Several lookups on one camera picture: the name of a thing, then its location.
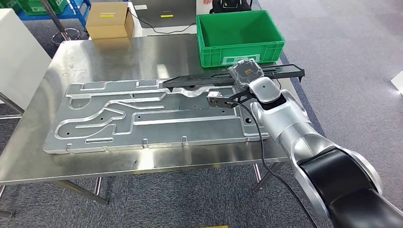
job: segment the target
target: black cable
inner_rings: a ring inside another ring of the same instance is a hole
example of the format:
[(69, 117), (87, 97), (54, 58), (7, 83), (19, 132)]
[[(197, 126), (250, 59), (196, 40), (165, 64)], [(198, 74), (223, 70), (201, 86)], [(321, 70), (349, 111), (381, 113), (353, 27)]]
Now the black cable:
[(307, 211), (307, 209), (305, 208), (305, 206), (302, 204), (301, 200), (298, 198), (297, 194), (292, 190), (292, 188), (287, 184), (287, 182), (285, 180), (283, 180), (280, 176), (278, 176), (275, 172), (273, 172), (273, 170), (271, 170), (271, 168), (269, 168), (269, 166), (267, 166), (266, 162), (265, 162), (265, 158), (264, 158), (264, 144), (263, 144), (263, 138), (262, 138), (262, 132), (260, 131), (259, 128), (259, 124), (258, 121), (256, 120), (255, 116), (253, 115), (252, 111), (250, 109), (248, 109), (245, 105), (238, 103), (236, 101), (233, 101), (233, 103), (243, 107), (246, 111), (248, 111), (248, 113), (252, 116), (253, 121), (255, 122), (256, 127), (258, 128), (258, 133), (259, 133), (259, 139), (260, 139), (260, 145), (262, 147), (262, 163), (263, 166), (266, 168), (266, 170), (268, 172), (270, 172), (273, 176), (275, 176), (281, 183), (283, 183), (286, 188), (291, 192), (291, 194), (294, 196), (294, 198), (297, 200), (298, 204), (300, 205), (300, 207), (302, 208), (302, 210), (304, 211), (305, 215), (308, 217), (308, 220), (311, 222), (312, 226), (317, 228), (317, 224), (315, 223), (315, 221), (312, 219), (312, 216), (309, 214), (309, 212)]
[(141, 21), (141, 22), (143, 22), (144, 24), (146, 24), (146, 25), (148, 25), (148, 26), (150, 26), (153, 30), (154, 30), (154, 32), (155, 33), (160, 33), (160, 34), (172, 34), (172, 33), (174, 33), (174, 32), (183, 32), (183, 31), (185, 31), (185, 30), (187, 30), (188, 28), (190, 28), (190, 26), (192, 26), (192, 25), (195, 25), (196, 23), (192, 23), (192, 24), (190, 24), (188, 27), (186, 27), (184, 30), (181, 30), (181, 31), (172, 31), (172, 32), (157, 32), (155, 29), (154, 29), (154, 27), (152, 26), (152, 25), (150, 25), (150, 24), (148, 24), (147, 22), (145, 22), (145, 21), (143, 21), (143, 20), (141, 20), (140, 18), (138, 18), (136, 15), (134, 15), (132, 12), (130, 12), (130, 14), (133, 16), (133, 17), (135, 17), (135, 18), (137, 18), (139, 21)]
[(278, 80), (276, 74), (271, 73), (271, 75), (277, 80), (278, 85), (280, 86), (280, 88), (278, 88), (279, 90), (281, 90), (281, 88), (283, 87), (283, 85), (281, 84), (281, 82)]

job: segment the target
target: cardboard box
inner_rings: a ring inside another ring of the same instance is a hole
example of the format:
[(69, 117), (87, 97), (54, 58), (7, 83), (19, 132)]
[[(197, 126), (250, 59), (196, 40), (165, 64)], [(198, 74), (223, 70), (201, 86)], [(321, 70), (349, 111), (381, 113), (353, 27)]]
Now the cardboard box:
[(86, 28), (91, 39), (132, 37), (134, 21), (127, 2), (92, 3)]

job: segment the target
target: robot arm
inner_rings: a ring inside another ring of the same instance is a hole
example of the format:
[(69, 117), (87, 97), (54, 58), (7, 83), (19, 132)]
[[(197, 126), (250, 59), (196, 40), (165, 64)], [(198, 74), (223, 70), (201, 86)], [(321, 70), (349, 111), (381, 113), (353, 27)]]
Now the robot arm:
[(294, 176), (317, 214), (330, 218), (336, 228), (403, 227), (403, 213), (382, 197), (380, 177), (363, 156), (316, 132), (305, 109), (268, 77), (242, 85), (247, 92), (241, 96), (211, 92), (209, 104), (234, 107), (231, 99), (257, 99), (251, 103), (252, 112), (289, 156)]

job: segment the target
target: stainless steel table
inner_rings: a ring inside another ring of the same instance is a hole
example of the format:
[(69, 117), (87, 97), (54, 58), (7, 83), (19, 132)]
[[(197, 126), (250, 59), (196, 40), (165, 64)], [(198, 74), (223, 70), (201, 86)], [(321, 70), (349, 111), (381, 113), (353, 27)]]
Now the stainless steel table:
[[(169, 78), (217, 70), (225, 68), (200, 66), (195, 34), (63, 42), (0, 157), (0, 185), (54, 181), (106, 204), (97, 195), (100, 178), (95, 193), (68, 180), (259, 163), (259, 142), (65, 155), (43, 151), (71, 83)], [(265, 147), (266, 162), (288, 160), (272, 139), (265, 141)]]

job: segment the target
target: table leg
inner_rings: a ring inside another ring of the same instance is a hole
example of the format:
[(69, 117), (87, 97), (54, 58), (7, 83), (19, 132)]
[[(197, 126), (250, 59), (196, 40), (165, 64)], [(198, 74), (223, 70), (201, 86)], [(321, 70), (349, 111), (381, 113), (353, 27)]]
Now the table leg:
[(99, 192), (101, 190), (101, 181), (102, 181), (102, 177), (96, 178), (94, 194), (97, 196), (99, 196)]
[[(277, 162), (277, 163), (273, 163), (272, 166), (270, 167), (270, 169), (275, 172), (276, 170), (278, 170), (281, 166), (283, 166), (284, 162)], [(271, 180), (271, 178), (273, 178), (273, 175), (270, 172), (267, 172), (263, 178), (260, 179), (260, 172), (259, 169), (257, 167), (257, 164), (253, 165), (253, 169), (255, 170), (255, 175), (256, 178), (258, 180), (258, 185), (255, 187), (255, 189), (253, 189), (254, 193), (259, 193), (260, 190), (263, 189), (263, 187), (267, 184), (267, 182), (269, 180)]]
[[(0, 186), (0, 199), (3, 195), (4, 189), (6, 189), (6, 186)], [(0, 217), (2, 218), (10, 218), (13, 216), (13, 213), (8, 210), (0, 210)]]
[(8, 107), (14, 109), (19, 115), (24, 113), (24, 109), (22, 109), (18, 104), (11, 101), (8, 97), (6, 97), (3, 93), (0, 92), (0, 100), (4, 102)]
[(22, 115), (0, 115), (0, 120), (21, 119)]
[(69, 180), (58, 180), (58, 181), (54, 181), (54, 183), (60, 187), (63, 187), (65, 189), (78, 193), (78, 194), (84, 196), (85, 198), (88, 198), (101, 205), (108, 204), (108, 200), (88, 191), (87, 189), (82, 188), (81, 186), (79, 186)]

